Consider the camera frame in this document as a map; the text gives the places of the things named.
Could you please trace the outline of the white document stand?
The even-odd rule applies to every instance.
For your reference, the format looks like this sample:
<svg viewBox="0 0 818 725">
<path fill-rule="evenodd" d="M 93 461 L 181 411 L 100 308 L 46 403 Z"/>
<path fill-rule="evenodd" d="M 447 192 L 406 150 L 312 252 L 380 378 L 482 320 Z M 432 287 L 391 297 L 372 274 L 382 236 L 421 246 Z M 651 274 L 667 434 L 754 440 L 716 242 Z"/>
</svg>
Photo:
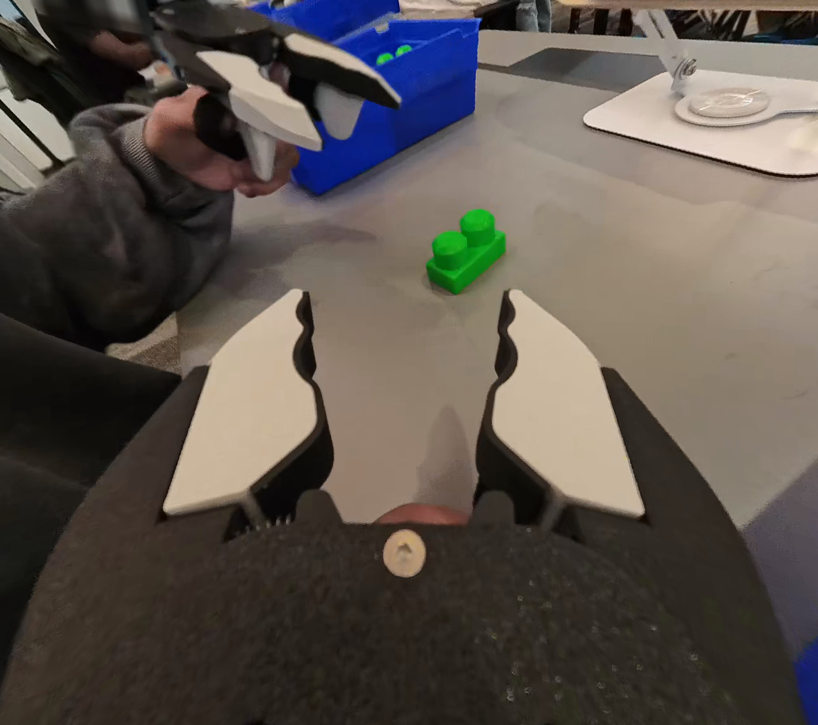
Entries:
<svg viewBox="0 0 818 725">
<path fill-rule="evenodd" d="M 698 65 L 668 10 L 815 12 L 816 0 L 558 0 L 628 8 L 664 73 L 584 116 L 586 127 L 779 178 L 816 177 L 816 79 Z"/>
</svg>

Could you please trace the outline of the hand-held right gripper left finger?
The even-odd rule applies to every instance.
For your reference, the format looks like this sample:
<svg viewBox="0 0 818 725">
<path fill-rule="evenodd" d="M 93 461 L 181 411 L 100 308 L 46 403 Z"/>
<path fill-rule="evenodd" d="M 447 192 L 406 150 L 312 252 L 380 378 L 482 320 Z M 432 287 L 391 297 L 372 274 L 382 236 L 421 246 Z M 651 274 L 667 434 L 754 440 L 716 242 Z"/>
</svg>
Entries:
<svg viewBox="0 0 818 725">
<path fill-rule="evenodd" d="M 162 506 L 168 517 L 239 509 L 250 526 L 294 519 L 328 480 L 334 446 L 315 382 L 310 294 L 293 289 L 213 356 Z"/>
</svg>

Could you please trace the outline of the person's own dark clothing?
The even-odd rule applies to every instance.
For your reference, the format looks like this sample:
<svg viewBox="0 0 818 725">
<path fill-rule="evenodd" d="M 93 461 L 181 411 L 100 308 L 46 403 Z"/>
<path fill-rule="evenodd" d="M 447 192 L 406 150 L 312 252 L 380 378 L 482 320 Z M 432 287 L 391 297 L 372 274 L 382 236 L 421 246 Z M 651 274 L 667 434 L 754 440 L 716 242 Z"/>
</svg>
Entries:
<svg viewBox="0 0 818 725">
<path fill-rule="evenodd" d="M 2 664 L 76 508 L 180 381 L 2 317 Z"/>
</svg>

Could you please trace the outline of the person's left forearm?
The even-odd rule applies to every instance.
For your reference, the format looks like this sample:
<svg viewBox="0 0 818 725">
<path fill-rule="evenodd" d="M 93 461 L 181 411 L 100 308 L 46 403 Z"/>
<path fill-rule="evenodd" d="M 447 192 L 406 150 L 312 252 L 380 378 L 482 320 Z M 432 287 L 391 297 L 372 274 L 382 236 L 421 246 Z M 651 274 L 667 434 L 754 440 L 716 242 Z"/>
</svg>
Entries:
<svg viewBox="0 0 818 725">
<path fill-rule="evenodd" d="M 104 350 L 144 338 L 203 289 L 230 245 L 234 195 L 152 156 L 148 113 L 83 112 L 69 127 L 75 159 L 2 199 L 4 317 Z"/>
</svg>

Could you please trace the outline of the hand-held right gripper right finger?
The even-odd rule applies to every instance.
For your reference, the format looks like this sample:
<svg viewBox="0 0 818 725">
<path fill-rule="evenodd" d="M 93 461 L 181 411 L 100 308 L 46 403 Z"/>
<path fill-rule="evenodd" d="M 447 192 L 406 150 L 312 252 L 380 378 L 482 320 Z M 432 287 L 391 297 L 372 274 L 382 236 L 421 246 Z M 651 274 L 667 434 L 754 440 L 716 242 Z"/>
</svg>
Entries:
<svg viewBox="0 0 818 725">
<path fill-rule="evenodd" d="M 518 289 L 502 296 L 495 382 L 478 432 L 475 505 L 505 494 L 515 523 L 573 509 L 641 521 L 645 503 L 596 356 Z"/>
</svg>

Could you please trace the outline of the person's left hand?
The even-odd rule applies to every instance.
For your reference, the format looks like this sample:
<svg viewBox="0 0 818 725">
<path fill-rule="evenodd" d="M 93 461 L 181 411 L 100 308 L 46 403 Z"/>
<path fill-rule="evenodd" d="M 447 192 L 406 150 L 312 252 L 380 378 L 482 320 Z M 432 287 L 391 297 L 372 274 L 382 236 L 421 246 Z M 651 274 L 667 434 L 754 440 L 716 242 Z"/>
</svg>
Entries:
<svg viewBox="0 0 818 725">
<path fill-rule="evenodd" d="M 269 196 L 284 187 L 299 163 L 297 148 L 277 145 L 275 170 L 269 181 L 259 179 L 248 159 L 235 161 L 207 147 L 197 136 L 194 112 L 208 96 L 189 86 L 178 96 L 158 101 L 145 118 L 142 138 L 153 157 L 182 177 L 211 191 L 234 191 L 247 198 Z"/>
</svg>

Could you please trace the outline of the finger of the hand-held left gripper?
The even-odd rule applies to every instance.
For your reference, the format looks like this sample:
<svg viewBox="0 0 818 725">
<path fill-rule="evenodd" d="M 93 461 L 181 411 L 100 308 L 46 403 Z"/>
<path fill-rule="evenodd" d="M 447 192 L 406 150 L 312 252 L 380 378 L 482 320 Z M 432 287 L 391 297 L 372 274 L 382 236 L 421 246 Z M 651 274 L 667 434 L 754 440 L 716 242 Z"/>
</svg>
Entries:
<svg viewBox="0 0 818 725">
<path fill-rule="evenodd" d="M 228 84 L 233 115 L 254 131 L 312 151 L 323 148 L 321 135 L 307 108 L 277 83 L 262 75 L 261 66 L 248 55 L 220 50 L 196 54 Z"/>
<path fill-rule="evenodd" d="M 366 102 L 391 110 L 402 98 L 379 70 L 320 38 L 283 37 L 287 92 L 335 140 L 349 139 Z"/>
</svg>

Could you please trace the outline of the olive green jacket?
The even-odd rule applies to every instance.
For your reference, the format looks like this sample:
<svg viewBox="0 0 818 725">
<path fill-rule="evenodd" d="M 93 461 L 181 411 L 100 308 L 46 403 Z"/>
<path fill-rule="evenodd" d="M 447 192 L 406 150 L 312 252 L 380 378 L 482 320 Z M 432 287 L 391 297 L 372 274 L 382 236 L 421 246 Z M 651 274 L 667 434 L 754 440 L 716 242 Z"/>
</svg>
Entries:
<svg viewBox="0 0 818 725">
<path fill-rule="evenodd" d="M 1 68 L 17 101 L 40 101 L 56 85 L 54 51 L 14 20 L 1 18 Z"/>
</svg>

